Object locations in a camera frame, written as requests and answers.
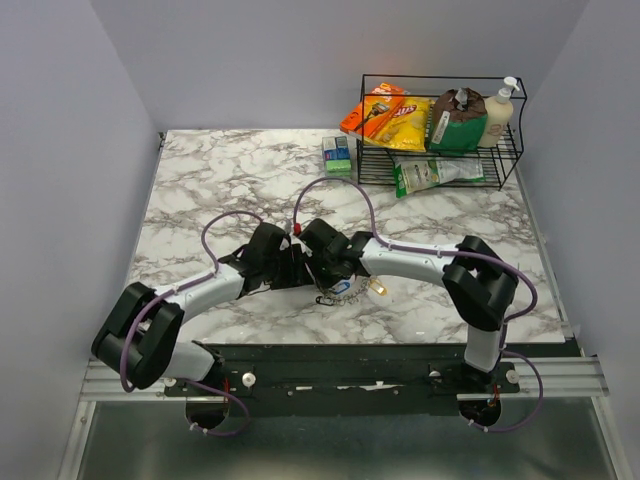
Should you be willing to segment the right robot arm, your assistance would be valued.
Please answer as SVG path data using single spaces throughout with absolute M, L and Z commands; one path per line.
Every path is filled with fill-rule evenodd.
M 452 247 L 427 247 L 391 243 L 371 232 L 348 238 L 321 219 L 294 232 L 309 253 L 312 276 L 323 288 L 351 276 L 393 276 L 444 288 L 468 325 L 459 370 L 462 384 L 480 392 L 494 383 L 504 317 L 519 280 L 483 240 L 468 235 Z

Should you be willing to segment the blue key tag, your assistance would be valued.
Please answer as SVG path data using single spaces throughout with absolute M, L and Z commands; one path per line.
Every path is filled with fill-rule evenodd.
M 351 282 L 349 280 L 341 280 L 335 284 L 331 289 L 331 293 L 334 295 L 342 295 L 351 288 Z

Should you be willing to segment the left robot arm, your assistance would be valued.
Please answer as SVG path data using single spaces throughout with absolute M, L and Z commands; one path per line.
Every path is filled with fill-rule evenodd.
M 313 283 L 308 256 L 282 228 L 262 222 L 249 242 L 182 282 L 127 286 L 100 328 L 92 354 L 118 372 L 123 389 L 146 389 L 161 378 L 187 379 L 201 395 L 222 380 L 217 355 L 195 341 L 178 340 L 184 323 L 265 286 L 290 289 Z

